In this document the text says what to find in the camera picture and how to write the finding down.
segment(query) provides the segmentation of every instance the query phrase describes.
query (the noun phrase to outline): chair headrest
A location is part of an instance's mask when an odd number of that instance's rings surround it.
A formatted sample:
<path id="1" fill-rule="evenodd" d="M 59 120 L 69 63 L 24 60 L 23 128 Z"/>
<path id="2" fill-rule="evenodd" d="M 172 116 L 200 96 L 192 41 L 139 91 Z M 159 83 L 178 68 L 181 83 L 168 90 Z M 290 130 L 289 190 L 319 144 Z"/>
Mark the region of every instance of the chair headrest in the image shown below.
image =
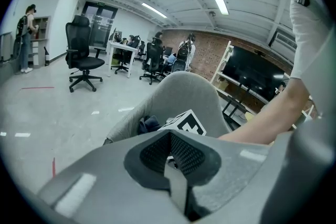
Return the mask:
<path id="1" fill-rule="evenodd" d="M 85 16 L 79 16 L 79 15 L 75 15 L 72 23 L 78 26 L 89 26 L 90 25 L 89 18 Z"/>

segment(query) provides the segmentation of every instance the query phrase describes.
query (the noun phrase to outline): white wall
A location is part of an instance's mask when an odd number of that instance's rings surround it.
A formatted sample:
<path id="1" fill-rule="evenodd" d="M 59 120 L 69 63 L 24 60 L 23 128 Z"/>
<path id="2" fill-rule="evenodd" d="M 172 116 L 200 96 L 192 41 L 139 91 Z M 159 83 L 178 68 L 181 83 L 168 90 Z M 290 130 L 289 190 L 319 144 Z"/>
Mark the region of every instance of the white wall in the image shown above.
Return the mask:
<path id="1" fill-rule="evenodd" d="M 147 43 L 149 34 L 155 34 L 158 27 L 134 13 L 119 8 L 114 18 L 111 32 L 113 32 L 115 28 L 117 28 L 117 31 L 122 31 L 122 37 L 128 39 L 129 35 L 139 35 L 141 40 Z"/>
<path id="2" fill-rule="evenodd" d="M 66 52 L 65 24 L 72 21 L 77 5 L 85 0 L 12 0 L 0 26 L 0 33 L 12 32 L 14 40 L 16 25 L 25 14 L 26 8 L 35 4 L 37 12 L 34 17 L 50 16 L 47 50 L 50 59 Z"/>

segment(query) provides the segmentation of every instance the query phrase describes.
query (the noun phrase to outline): black screen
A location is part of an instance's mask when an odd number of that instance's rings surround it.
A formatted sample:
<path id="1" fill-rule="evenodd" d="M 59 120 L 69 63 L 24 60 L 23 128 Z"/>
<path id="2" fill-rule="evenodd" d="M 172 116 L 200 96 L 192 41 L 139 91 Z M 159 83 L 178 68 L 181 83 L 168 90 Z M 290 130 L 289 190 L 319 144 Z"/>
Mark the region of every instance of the black screen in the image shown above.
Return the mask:
<path id="1" fill-rule="evenodd" d="M 223 74 L 251 88 L 270 101 L 282 81 L 284 71 L 253 52 L 234 47 Z"/>

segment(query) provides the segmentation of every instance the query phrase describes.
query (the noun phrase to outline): glass door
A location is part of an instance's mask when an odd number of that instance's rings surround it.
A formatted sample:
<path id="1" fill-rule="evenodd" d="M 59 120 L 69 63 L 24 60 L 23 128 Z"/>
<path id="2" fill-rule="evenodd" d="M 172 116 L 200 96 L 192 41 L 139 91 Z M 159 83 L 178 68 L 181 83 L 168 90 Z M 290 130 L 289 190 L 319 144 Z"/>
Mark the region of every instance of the glass door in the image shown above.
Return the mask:
<path id="1" fill-rule="evenodd" d="M 92 2 L 85 3 L 82 16 L 90 20 L 90 46 L 106 48 L 117 10 L 117 8 L 100 6 Z"/>

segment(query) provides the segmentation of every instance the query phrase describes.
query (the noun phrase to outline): fluorescent light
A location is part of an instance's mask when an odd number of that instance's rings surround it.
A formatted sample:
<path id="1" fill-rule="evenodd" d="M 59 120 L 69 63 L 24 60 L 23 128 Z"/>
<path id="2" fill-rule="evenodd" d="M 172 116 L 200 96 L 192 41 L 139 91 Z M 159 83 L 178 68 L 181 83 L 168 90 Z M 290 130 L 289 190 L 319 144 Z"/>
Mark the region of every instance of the fluorescent light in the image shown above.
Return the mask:
<path id="1" fill-rule="evenodd" d="M 224 0 L 215 0 L 215 1 L 217 3 L 217 5 L 219 7 L 219 10 L 221 11 L 221 13 L 223 15 L 229 15 L 229 11 L 226 8 Z"/>
<path id="2" fill-rule="evenodd" d="M 273 77 L 276 78 L 276 79 L 282 79 L 282 78 L 283 78 L 283 75 L 282 75 L 282 74 L 279 74 L 279 75 L 274 75 Z"/>
<path id="3" fill-rule="evenodd" d="M 151 6 L 147 5 L 146 3 L 142 3 L 142 6 L 145 6 L 146 8 L 151 9 L 152 11 L 156 12 L 157 14 L 159 14 L 160 16 L 162 16 L 163 18 L 167 18 L 167 16 L 163 15 L 161 12 L 159 12 L 155 8 L 152 8 Z"/>

